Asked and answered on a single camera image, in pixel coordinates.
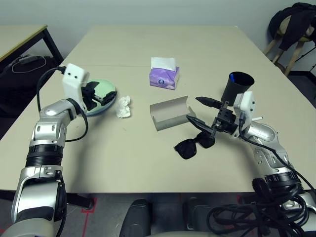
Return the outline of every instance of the tissue box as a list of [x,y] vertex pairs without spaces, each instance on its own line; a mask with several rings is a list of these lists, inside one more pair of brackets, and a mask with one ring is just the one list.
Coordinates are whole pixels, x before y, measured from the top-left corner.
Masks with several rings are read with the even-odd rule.
[[149,83],[152,86],[174,90],[176,88],[178,78],[179,67],[176,67],[175,71],[163,68],[152,68],[149,74]]

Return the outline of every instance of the sunglasses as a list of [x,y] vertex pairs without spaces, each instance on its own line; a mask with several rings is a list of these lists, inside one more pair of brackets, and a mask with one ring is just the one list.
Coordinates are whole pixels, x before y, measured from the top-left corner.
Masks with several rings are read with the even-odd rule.
[[206,132],[200,132],[196,138],[184,140],[176,145],[174,149],[183,159],[190,159],[197,153],[197,142],[202,147],[209,148],[215,144],[215,139]]

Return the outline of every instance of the desk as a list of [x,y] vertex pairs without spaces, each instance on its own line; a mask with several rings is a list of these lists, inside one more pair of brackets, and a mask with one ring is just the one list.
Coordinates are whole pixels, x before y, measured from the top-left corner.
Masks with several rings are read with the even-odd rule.
[[[175,91],[149,86],[151,56],[176,58]],[[185,123],[157,132],[149,110],[153,103],[188,95],[197,117],[212,123],[218,111],[195,97],[220,99],[233,71],[254,77],[254,116],[263,115],[263,122],[279,132],[291,162],[316,185],[315,109],[237,27],[96,26],[64,63],[69,62],[88,70],[92,79],[111,80],[118,98],[129,95],[132,115],[118,119],[114,104],[89,118],[84,139],[66,144],[62,165],[68,192],[251,192],[258,170],[245,142],[218,134],[212,148],[198,145],[197,155],[183,160],[173,146],[199,131]],[[42,106],[63,98],[61,80],[56,72],[42,88]],[[38,118],[34,99],[1,140],[1,166],[6,167],[1,189],[16,188]],[[83,132],[80,118],[69,125],[67,138]]]
[[41,39],[60,64],[63,57],[51,38],[47,25],[0,25],[0,66],[5,67]]

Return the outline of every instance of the tissue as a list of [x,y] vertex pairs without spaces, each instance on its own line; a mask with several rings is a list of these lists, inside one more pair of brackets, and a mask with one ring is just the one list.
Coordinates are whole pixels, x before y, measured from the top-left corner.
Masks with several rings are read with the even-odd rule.
[[122,97],[118,100],[118,105],[116,107],[117,117],[126,118],[130,116],[130,108],[128,104],[130,103],[130,97]]
[[179,67],[176,67],[174,58],[151,58],[149,84],[174,90],[179,78]]

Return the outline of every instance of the black cup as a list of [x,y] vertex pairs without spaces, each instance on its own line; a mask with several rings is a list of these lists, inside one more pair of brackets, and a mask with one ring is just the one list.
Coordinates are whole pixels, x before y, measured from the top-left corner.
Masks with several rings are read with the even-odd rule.
[[255,80],[248,74],[242,72],[233,72],[229,74],[228,82],[222,95],[222,102],[228,101],[228,106],[234,105],[237,94],[244,93]]

